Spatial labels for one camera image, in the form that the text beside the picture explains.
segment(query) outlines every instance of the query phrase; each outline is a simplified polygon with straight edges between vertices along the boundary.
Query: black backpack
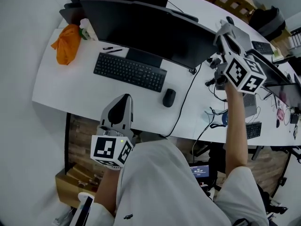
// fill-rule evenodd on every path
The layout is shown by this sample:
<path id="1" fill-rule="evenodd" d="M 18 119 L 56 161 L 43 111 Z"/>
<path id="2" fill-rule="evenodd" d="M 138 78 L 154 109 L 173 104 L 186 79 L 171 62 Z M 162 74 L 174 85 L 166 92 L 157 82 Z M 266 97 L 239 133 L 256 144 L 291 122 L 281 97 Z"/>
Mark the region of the black backpack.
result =
<path id="1" fill-rule="evenodd" d="M 285 29 L 285 20 L 278 8 L 272 6 L 269 10 L 257 9 L 251 17 L 249 25 L 260 33 L 267 41 L 272 41 L 281 35 Z"/>

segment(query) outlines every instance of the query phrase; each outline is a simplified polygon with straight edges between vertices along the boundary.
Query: white shirt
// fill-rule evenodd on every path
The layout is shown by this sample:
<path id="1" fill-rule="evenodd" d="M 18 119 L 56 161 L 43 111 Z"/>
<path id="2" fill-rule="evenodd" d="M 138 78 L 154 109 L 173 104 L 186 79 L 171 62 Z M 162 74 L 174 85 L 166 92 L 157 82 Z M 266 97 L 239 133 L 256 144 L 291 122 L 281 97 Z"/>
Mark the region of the white shirt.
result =
<path id="1" fill-rule="evenodd" d="M 215 202 L 168 140 L 137 144 L 120 172 L 117 213 L 93 203 L 86 226 L 231 226 L 240 218 L 268 226 L 249 168 L 234 169 Z"/>

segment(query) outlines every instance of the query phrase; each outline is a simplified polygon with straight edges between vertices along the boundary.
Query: person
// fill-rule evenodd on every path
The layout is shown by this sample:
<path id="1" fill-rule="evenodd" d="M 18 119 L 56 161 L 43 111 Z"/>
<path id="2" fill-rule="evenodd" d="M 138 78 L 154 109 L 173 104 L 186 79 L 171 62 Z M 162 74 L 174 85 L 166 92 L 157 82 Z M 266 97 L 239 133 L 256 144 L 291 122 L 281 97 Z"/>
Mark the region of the person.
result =
<path id="1" fill-rule="evenodd" d="M 121 171 L 107 169 L 86 226 L 269 225 L 249 168 L 243 96 L 227 83 L 226 176 L 213 202 L 180 150 L 164 139 L 135 146 Z"/>

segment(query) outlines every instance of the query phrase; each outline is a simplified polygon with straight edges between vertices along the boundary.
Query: white desk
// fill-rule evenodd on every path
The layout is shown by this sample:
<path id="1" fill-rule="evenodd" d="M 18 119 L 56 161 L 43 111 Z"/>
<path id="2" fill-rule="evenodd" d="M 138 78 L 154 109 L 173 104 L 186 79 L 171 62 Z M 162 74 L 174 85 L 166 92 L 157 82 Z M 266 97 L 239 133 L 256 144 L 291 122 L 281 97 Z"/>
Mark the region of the white desk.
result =
<path id="1" fill-rule="evenodd" d="M 170 0 L 185 13 L 199 18 L 199 23 L 213 32 L 220 28 L 220 20 L 231 16 L 235 26 L 249 33 L 251 40 L 266 40 L 246 23 L 227 11 L 204 0 Z M 170 3 L 168 8 L 175 7 Z M 82 40 L 76 58 L 68 66 L 59 65 L 56 61 L 56 51 L 50 45 L 58 38 L 62 29 L 56 29 L 51 36 L 37 75 L 32 100 L 58 110 L 99 120 L 102 110 L 114 98 L 129 93 L 134 100 L 133 129 L 153 133 L 168 134 L 179 115 L 184 96 L 193 79 L 193 75 L 181 66 L 163 60 L 161 68 L 167 70 L 167 76 L 161 93 L 140 88 L 131 84 L 93 74 L 94 66 L 103 47 L 109 44 L 99 41 Z M 125 57 L 123 50 L 116 55 Z M 281 66 L 284 71 L 293 70 L 288 63 Z M 187 96 L 182 115 L 172 134 L 176 137 L 196 139 L 207 126 L 204 120 L 204 110 L 210 112 L 211 106 L 215 110 L 223 110 L 224 103 L 217 100 L 204 85 L 214 77 L 214 71 L 204 62 Z M 162 98 L 168 89 L 176 91 L 172 107 L 166 108 Z M 219 97 L 225 97 L 223 91 L 218 91 Z M 263 89 L 259 94 L 263 98 L 267 92 Z M 271 99 L 261 101 L 257 98 L 257 106 L 261 113 L 256 121 L 262 122 L 261 136 L 248 140 L 249 145 L 300 145 L 301 140 L 293 138 L 294 125 L 285 126 L 283 122 L 276 128 L 276 111 L 271 108 Z M 208 129 L 201 140 L 225 142 L 226 128 Z"/>

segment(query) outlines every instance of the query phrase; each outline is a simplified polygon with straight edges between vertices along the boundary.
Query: black keyboard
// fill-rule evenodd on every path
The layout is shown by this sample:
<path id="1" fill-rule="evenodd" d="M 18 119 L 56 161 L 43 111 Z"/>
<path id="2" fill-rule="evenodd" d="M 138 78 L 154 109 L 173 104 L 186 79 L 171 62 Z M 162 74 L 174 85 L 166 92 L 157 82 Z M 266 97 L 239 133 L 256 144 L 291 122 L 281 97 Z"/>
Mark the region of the black keyboard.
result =
<path id="1" fill-rule="evenodd" d="M 269 43 L 252 41 L 254 49 L 258 52 L 262 53 L 263 55 L 273 55 L 272 47 Z"/>
<path id="2" fill-rule="evenodd" d="M 261 122 L 246 124 L 246 137 L 248 139 L 260 137 Z"/>
<path id="3" fill-rule="evenodd" d="M 166 70 L 130 59 L 100 53 L 94 74 L 161 92 Z"/>
<path id="4" fill-rule="evenodd" d="M 246 94 L 244 96 L 244 105 L 245 107 L 256 105 L 255 95 Z"/>

